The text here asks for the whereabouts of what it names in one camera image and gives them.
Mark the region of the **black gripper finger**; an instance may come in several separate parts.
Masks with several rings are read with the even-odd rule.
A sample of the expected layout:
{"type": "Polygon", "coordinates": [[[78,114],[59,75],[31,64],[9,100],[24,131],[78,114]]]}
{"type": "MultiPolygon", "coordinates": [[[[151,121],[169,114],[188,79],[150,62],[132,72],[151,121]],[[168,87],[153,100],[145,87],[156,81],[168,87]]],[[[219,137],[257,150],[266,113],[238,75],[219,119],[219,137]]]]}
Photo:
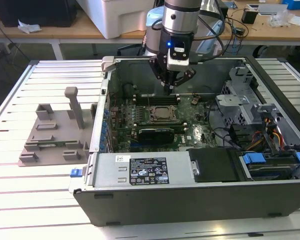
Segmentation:
{"type": "Polygon", "coordinates": [[[177,72],[177,71],[171,72],[171,80],[169,81],[169,93],[170,94],[172,93],[172,91],[175,87],[179,87],[180,85],[191,80],[195,76],[196,71],[193,68],[189,68],[188,70],[183,72],[182,76],[178,77],[178,74],[180,74],[180,72],[177,72]]]}
{"type": "Polygon", "coordinates": [[[170,83],[169,83],[169,72],[167,71],[166,64],[159,57],[150,57],[149,65],[155,75],[155,77],[161,81],[163,91],[165,95],[171,94],[170,83]]]}

